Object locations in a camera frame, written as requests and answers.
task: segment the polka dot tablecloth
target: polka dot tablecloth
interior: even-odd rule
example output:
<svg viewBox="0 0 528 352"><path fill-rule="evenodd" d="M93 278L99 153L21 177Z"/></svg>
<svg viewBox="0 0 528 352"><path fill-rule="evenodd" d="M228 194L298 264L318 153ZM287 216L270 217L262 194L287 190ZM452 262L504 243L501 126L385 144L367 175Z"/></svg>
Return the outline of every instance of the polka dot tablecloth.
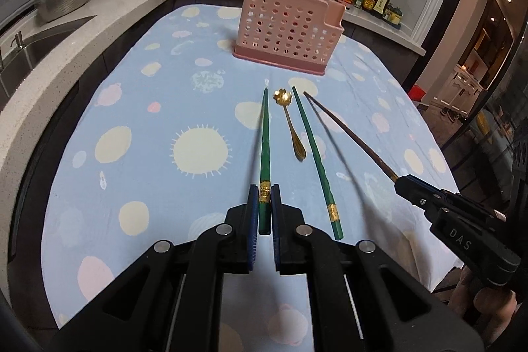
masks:
<svg viewBox="0 0 528 352"><path fill-rule="evenodd" d="M152 244L196 239L245 202L260 169L265 86L306 90L397 173L456 191L435 141L398 82L368 47L341 37L324 76L236 59L239 8L198 5L165 16L101 83L62 157L42 235L42 271L59 326ZM344 242L371 239L427 288L457 261L423 212L324 113L302 97L339 208ZM271 182L282 200L332 236L295 102L289 112L308 156L298 162L283 108L270 98ZM304 276L279 276L271 236L255 270L229 275L222 352L313 350Z"/></svg>

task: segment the gold chopstick band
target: gold chopstick band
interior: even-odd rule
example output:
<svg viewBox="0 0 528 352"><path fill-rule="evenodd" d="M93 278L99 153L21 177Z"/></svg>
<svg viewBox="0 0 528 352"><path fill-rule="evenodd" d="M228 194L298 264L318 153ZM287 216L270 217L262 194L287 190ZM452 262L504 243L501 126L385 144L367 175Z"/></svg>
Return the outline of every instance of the gold chopstick band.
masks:
<svg viewBox="0 0 528 352"><path fill-rule="evenodd" d="M335 206L335 203L330 203L326 208L328 209L328 214L330 215L330 222L334 223L339 221L339 214L337 213L337 207Z"/></svg>
<svg viewBox="0 0 528 352"><path fill-rule="evenodd" d="M260 182L260 195L259 195L259 202L260 203L269 203L270 202L270 190L271 183L270 181L261 181Z"/></svg>

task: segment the green chopstick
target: green chopstick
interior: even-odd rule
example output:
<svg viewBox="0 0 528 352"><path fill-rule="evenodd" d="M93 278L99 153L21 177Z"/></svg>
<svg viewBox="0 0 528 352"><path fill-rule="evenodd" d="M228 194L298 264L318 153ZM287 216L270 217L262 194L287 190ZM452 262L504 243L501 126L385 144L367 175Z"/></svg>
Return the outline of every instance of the green chopstick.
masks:
<svg viewBox="0 0 528 352"><path fill-rule="evenodd" d="M259 234L271 234L268 88L262 98L262 151L260 154Z"/></svg>
<svg viewBox="0 0 528 352"><path fill-rule="evenodd" d="M334 239L341 240L343 238L343 229L341 228L341 221L339 220L339 213L337 213L337 207L335 205L334 196L330 190L330 183L326 178L325 167L323 166L323 161L321 160L321 155L319 154L319 149L315 143L314 135L312 129L310 128L310 123L308 123L308 118L304 112L303 104L300 102L299 95L295 87L292 87L295 95L295 100L297 101L297 106L299 107L300 116L303 119L304 128L306 129L306 134L308 135L308 141L310 142L310 148L312 149L313 159L315 160L315 166L317 167L317 172L319 174L319 179L321 181L321 187L323 188L323 194L325 196L326 208L328 209L328 216L330 217L330 222L332 224L332 231L334 232Z"/></svg>

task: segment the utensil holder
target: utensil holder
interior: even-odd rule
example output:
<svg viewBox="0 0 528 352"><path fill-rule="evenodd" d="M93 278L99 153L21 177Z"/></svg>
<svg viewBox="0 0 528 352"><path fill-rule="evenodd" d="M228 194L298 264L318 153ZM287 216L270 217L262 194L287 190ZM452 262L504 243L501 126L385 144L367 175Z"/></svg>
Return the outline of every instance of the utensil holder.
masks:
<svg viewBox="0 0 528 352"><path fill-rule="evenodd" d="M333 0L244 0L233 55L323 75L344 13Z"/></svg>

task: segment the white countertop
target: white countertop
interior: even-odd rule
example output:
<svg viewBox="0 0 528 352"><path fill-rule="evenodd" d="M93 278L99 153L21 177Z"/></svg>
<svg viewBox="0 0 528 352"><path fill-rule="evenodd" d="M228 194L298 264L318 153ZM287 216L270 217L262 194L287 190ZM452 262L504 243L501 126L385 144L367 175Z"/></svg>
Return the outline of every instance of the white countertop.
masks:
<svg viewBox="0 0 528 352"><path fill-rule="evenodd" d="M84 71L130 26L165 0L89 0L86 5L48 24L33 12L0 41L5 56L14 34L24 37L59 24L95 16L52 50L22 82L0 113L0 288L7 291L7 248L18 188L35 145L60 102ZM352 8L344 19L413 50L424 50L407 35L364 11Z"/></svg>

